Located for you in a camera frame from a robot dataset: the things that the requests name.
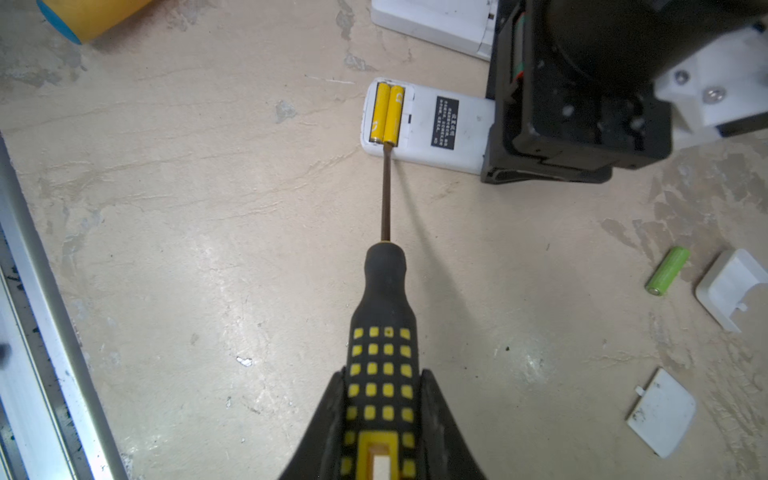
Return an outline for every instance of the white plastic piece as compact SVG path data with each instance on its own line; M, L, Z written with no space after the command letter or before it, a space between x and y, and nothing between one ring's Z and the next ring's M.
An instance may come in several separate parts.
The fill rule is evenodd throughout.
M480 174L488 131L493 125L493 100L470 97L405 81L377 78L368 87L366 102L363 106L360 144L363 150L379 157L384 155L382 145L371 142L369 138L373 106L376 102L376 86L381 81L400 85L406 90L398 145L392 149L392 158L468 174ZM433 146L440 140L435 137L435 123L438 121L438 116L445 120L445 112L440 113L441 104L445 106L445 99L452 105L458 102L458 113L455 114L451 109L448 114L448 118L455 114L452 121L449 120L449 123L452 123L451 130L455 133L452 138L452 149L448 148L451 145Z
M715 141L718 125L768 111L766 75L768 35L747 27L721 35L659 76L656 97L674 105L674 149ZM705 103L703 93L715 87L725 90L723 99Z
M722 252L696 287L696 298L727 331L741 333L730 319L735 309L746 311L741 300L768 272L744 249Z
M498 0L372 0L381 27L491 60Z
M667 373L658 369L641 399L630 413L630 426L661 458L668 457L680 444L696 413L696 400Z

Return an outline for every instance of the yellow object with blue end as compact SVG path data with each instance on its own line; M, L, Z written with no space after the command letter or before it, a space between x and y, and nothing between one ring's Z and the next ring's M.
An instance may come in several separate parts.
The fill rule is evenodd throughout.
M70 41L93 40L151 0L37 0L45 19Z

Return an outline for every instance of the beige tabletop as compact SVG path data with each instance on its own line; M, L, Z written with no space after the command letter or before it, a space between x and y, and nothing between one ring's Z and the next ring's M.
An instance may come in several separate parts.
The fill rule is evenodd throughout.
M486 62L368 7L159 0L78 47L0 3L0 130L132 478L278 476L378 240L369 83L484 94ZM767 157L762 131L602 185L395 165L421 364L489 478L768 477L766 289L741 334L693 294L729 246L768 265ZM625 424L658 367L697 400L667 459Z

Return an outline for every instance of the screwdriver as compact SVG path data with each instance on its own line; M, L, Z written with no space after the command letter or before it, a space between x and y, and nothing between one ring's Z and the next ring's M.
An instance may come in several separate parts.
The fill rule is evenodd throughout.
M331 378L280 480L485 480L435 377L428 370L419 375L406 255L390 241L392 149L404 98L403 87L379 83L371 140L384 150L381 241L366 254L346 368Z

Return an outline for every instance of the screwdriver handle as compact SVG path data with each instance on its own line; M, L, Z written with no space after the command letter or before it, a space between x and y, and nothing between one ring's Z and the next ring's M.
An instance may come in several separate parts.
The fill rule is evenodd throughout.
M369 478L372 459L385 455L398 478L414 478L419 345L406 298L406 255L394 243L377 243L368 249L365 273L366 289L349 328L340 473Z

